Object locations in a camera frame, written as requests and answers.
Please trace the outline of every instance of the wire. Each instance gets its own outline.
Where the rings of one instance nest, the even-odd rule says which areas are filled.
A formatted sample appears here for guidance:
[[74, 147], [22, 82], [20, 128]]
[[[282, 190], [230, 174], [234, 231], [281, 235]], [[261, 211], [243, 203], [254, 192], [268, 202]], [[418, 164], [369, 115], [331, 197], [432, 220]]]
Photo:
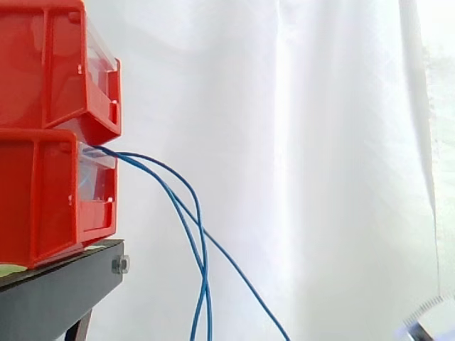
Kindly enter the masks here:
[[[144, 156], [144, 155], [141, 155], [141, 154], [137, 154], [137, 153], [119, 153], [120, 155], [122, 156], [131, 156], [131, 157], [135, 157], [135, 158], [142, 158], [144, 160], [147, 160], [147, 161], [150, 161], [152, 163], [155, 163], [156, 165], [158, 166], [161, 166], [162, 168], [168, 170], [169, 172], [173, 173], [178, 179], [180, 179], [183, 183], [185, 183], [188, 187], [188, 189], [190, 189], [191, 191], [191, 194], [193, 195], [193, 197], [196, 196], [196, 194], [194, 193], [194, 190], [191, 188], [191, 186], [186, 182], [186, 180], [180, 175], [178, 174], [174, 169], [172, 169], [171, 167], [169, 167], [168, 165], [166, 165], [165, 163], [162, 163], [161, 161], [158, 161], [154, 158], [151, 158], [151, 157], [148, 157], [148, 156]], [[191, 218], [191, 220], [193, 220], [193, 222], [195, 222], [197, 225], [198, 222], [200, 222], [199, 219], [196, 219], [193, 214], [191, 213], [191, 211], [185, 206], [185, 204], [181, 201], [181, 199], [177, 196], [177, 194], [175, 194], [174, 192], [173, 193], [173, 196], [175, 197], [177, 203], [183, 208], [183, 210], [186, 212], [186, 214]], [[238, 274], [240, 275], [240, 277], [242, 278], [242, 280], [245, 282], [245, 284], [248, 286], [248, 288], [251, 290], [252, 294], [255, 296], [256, 300], [259, 302], [259, 304], [262, 306], [262, 308], [264, 309], [264, 311], [268, 314], [268, 316], [270, 317], [270, 319], [273, 321], [273, 323], [277, 326], [277, 328], [279, 329], [280, 333], [283, 335], [284, 339], [289, 341], [290, 338], [289, 336], [287, 335], [286, 333], [286, 330], [283, 328], [283, 326], [281, 325], [281, 323], [277, 320], [277, 318], [274, 316], [273, 312], [269, 309], [269, 307], [267, 306], [267, 304], [264, 302], [264, 300], [261, 298], [260, 294], [257, 292], [257, 290], [255, 289], [255, 287], [252, 285], [251, 281], [248, 279], [248, 277], [243, 273], [242, 269], [238, 266], [238, 264], [235, 262], [235, 260], [229, 255], [229, 253], [221, 246], [220, 243], [218, 243], [216, 241], [215, 238], [213, 238], [210, 233], [207, 232], [206, 229], [203, 229], [203, 233], [206, 235], [206, 237], [217, 247], [217, 249], [226, 257], [226, 259], [231, 263], [231, 265], [234, 267], [234, 269], [238, 272]]]
[[[203, 264], [201, 262], [201, 260], [200, 260], [199, 253], [198, 253], [198, 250], [197, 250], [197, 247], [196, 247], [196, 243], [194, 242], [193, 235], [191, 234], [191, 231], [190, 231], [190, 229], [188, 227], [188, 224], [186, 223], [185, 217], [183, 216], [183, 213], [180, 210], [179, 204], [176, 201], [175, 193], [167, 186], [167, 184], [155, 172], [153, 172], [152, 170], [147, 168], [144, 164], [134, 160], [133, 158], [130, 158], [130, 157], [125, 156], [125, 155], [122, 155], [120, 153], [116, 153], [116, 152], [111, 151], [108, 148], [105, 148], [105, 147], [102, 147], [102, 146], [96, 146], [94, 148], [103, 151], [104, 153], [106, 153], [109, 156], [113, 156], [115, 158], [119, 158], [120, 160], [123, 160], [123, 161], [129, 163], [130, 165], [132, 165], [132, 166], [134, 166], [136, 168], [139, 168], [142, 171], [144, 171], [144, 172], [148, 173], [149, 175], [153, 176], [160, 183], [160, 185], [163, 187], [163, 189], [166, 191], [166, 193], [170, 197], [174, 207], [176, 208], [178, 216], [180, 217], [180, 219], [182, 221], [183, 227], [184, 227], [184, 229], [186, 231], [188, 240], [189, 240], [190, 245], [191, 245], [191, 249], [193, 250], [194, 257], [196, 259], [196, 262], [198, 263], [198, 267], [200, 269], [200, 272], [203, 275], [203, 285], [202, 285], [202, 288], [201, 288], [201, 294], [202, 295], [205, 294], [205, 296], [207, 298], [208, 340], [212, 340], [212, 325], [213, 325], [213, 321], [212, 321], [210, 289], [209, 289], [209, 286], [208, 286], [208, 267], [207, 267], [207, 263]], [[202, 234], [201, 241], [202, 241], [202, 244], [203, 244], [203, 249], [205, 249], [205, 260], [206, 260], [207, 259], [206, 245], [205, 245], [205, 240], [203, 238], [202, 225], [201, 224], [198, 224], [198, 225], [201, 226], [201, 234]], [[194, 333], [194, 334], [195, 335], [193, 335], [193, 333], [192, 333], [192, 335], [191, 335], [191, 338], [190, 338], [191, 341], [193, 341], [194, 337], [196, 336], [196, 333]]]
[[[145, 156], [145, 155], [141, 155], [141, 154], [137, 154], [137, 153], [118, 153], [118, 154], [119, 155], [123, 155], [123, 156], [127, 156], [127, 157], [132, 157], [132, 158], [142, 158], [144, 160], [147, 160], [147, 161], [150, 161], [152, 163], [155, 163], [156, 165], [166, 169], [168, 172], [170, 172], [174, 176], [176, 176], [188, 188], [188, 190], [191, 193], [191, 196], [193, 197], [193, 200], [194, 200], [194, 203], [195, 203], [195, 206], [196, 206], [197, 221], [195, 221], [195, 223], [198, 225], [198, 228], [199, 228], [200, 242], [201, 242], [202, 248], [203, 248], [203, 259], [204, 259], [203, 262], [204, 262], [204, 264], [207, 264], [207, 262], [208, 262], [208, 260], [207, 260], [207, 247], [206, 247], [206, 243], [205, 243], [204, 231], [203, 231], [203, 226], [202, 226], [202, 217], [201, 217], [201, 213], [200, 213], [200, 203], [199, 203], [199, 199], [198, 199], [198, 196], [197, 196], [195, 190], [189, 184], [189, 182], [182, 175], [180, 175], [176, 170], [172, 169], [171, 167], [169, 167], [165, 163], [162, 163], [161, 161], [158, 161], [158, 160], [156, 160], [154, 158], [151, 158], [151, 157], [148, 157], [148, 156]], [[198, 329], [198, 320], [199, 320], [200, 310], [201, 310], [202, 304], [203, 304], [204, 294], [206, 294], [205, 297], [207, 299], [207, 315], [209, 316], [211, 314], [211, 300], [210, 300], [210, 295], [207, 295], [207, 290], [210, 290], [210, 289], [208, 289], [208, 279], [203, 281], [202, 287], [200, 289], [200, 295], [199, 295], [199, 299], [198, 299], [198, 304], [196, 306], [196, 311], [195, 311], [194, 317], [193, 317], [193, 325], [191, 327], [191, 339], [192, 340], [196, 336], [196, 330]], [[209, 327], [210, 327], [210, 339], [211, 339], [212, 327], [213, 327], [211, 320], [208, 321], [208, 328]]]

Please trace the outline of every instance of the red plastic bin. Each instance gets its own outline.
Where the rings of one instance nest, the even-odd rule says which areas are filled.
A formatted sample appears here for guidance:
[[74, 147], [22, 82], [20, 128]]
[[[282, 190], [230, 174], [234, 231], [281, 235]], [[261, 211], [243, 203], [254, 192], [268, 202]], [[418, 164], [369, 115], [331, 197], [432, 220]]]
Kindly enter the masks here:
[[0, 129], [0, 264], [34, 268], [116, 231], [117, 160], [70, 131]]
[[0, 128], [120, 136], [120, 62], [81, 0], [0, 0], [0, 32]]

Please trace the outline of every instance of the black shelf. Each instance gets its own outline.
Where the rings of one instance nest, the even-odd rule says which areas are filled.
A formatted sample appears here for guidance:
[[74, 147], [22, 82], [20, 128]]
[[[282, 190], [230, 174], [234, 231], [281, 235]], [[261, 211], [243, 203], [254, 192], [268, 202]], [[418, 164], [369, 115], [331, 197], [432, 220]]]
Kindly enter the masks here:
[[115, 271], [124, 255], [122, 240], [104, 240], [40, 269], [0, 278], [0, 341], [51, 341], [78, 325], [86, 327], [92, 308], [117, 287]]

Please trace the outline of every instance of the bolt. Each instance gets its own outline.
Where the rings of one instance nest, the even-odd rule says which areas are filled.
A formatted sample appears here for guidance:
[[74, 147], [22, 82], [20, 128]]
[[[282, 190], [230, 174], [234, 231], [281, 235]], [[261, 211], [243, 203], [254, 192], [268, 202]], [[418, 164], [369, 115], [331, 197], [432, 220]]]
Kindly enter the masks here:
[[129, 256], [118, 256], [112, 261], [112, 272], [114, 274], [127, 274], [129, 271]]

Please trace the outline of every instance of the white curtain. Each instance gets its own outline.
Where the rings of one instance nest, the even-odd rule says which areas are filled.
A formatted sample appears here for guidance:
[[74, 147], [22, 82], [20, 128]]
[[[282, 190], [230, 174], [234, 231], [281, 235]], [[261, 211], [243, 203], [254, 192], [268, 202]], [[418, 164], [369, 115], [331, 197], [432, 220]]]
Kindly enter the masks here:
[[[428, 58], [434, 1], [419, 1], [86, 1], [123, 62], [124, 135], [111, 147], [187, 177], [205, 227], [292, 340], [393, 340], [455, 289], [455, 53]], [[129, 166], [119, 195], [132, 270], [95, 309], [89, 340], [186, 340], [200, 276], [183, 228]], [[209, 253], [214, 340], [282, 340]]]

